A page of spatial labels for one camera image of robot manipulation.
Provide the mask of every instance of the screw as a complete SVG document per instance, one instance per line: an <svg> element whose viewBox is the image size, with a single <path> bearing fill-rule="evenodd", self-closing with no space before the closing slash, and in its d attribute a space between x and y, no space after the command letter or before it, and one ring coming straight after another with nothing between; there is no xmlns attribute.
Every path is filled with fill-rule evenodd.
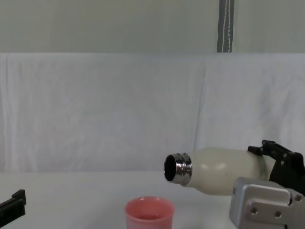
<svg viewBox="0 0 305 229"><path fill-rule="evenodd" d="M295 200L296 201L301 201L302 200L302 196L301 195L296 195L295 196Z"/></svg>
<svg viewBox="0 0 305 229"><path fill-rule="evenodd" d="M276 211L275 214L274 214L274 216L275 216L276 218L280 218L280 217L282 216L282 213L281 213L280 211Z"/></svg>
<svg viewBox="0 0 305 229"><path fill-rule="evenodd" d="M257 214L258 209L256 207L253 207L253 208L251 208L250 212L252 215L255 215L255 214Z"/></svg>

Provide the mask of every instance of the white tabletop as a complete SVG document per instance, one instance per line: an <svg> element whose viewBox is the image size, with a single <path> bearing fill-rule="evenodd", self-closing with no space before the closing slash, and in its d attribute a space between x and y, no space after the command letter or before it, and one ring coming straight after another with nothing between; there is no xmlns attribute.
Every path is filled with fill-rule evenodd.
<svg viewBox="0 0 305 229"><path fill-rule="evenodd" d="M0 201L25 189L26 215L7 229L124 229L124 205L160 196L176 207L173 229L234 229L230 197L167 183L161 172L0 174Z"/></svg>

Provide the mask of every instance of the pink cup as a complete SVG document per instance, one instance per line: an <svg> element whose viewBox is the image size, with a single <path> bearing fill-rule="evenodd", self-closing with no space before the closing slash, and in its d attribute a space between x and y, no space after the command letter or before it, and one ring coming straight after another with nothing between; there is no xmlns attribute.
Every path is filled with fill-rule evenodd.
<svg viewBox="0 0 305 229"><path fill-rule="evenodd" d="M127 229L172 229L174 205L160 197L140 197L125 207Z"/></svg>

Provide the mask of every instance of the threaded bottle mouth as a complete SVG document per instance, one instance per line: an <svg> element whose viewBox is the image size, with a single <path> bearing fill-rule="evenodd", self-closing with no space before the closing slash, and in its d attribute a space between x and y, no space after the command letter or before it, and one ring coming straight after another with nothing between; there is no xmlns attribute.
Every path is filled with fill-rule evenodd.
<svg viewBox="0 0 305 229"><path fill-rule="evenodd" d="M164 176L168 182L185 186L192 176L192 161L189 155L168 155L164 162Z"/></svg>

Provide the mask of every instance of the white bottle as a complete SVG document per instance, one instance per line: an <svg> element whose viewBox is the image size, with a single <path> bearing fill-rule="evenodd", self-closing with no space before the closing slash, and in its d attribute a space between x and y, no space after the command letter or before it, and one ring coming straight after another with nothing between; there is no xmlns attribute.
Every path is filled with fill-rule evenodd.
<svg viewBox="0 0 305 229"><path fill-rule="evenodd" d="M204 148L173 154L164 163L167 181L210 195L231 195L238 177L268 180L275 160L243 150Z"/></svg>

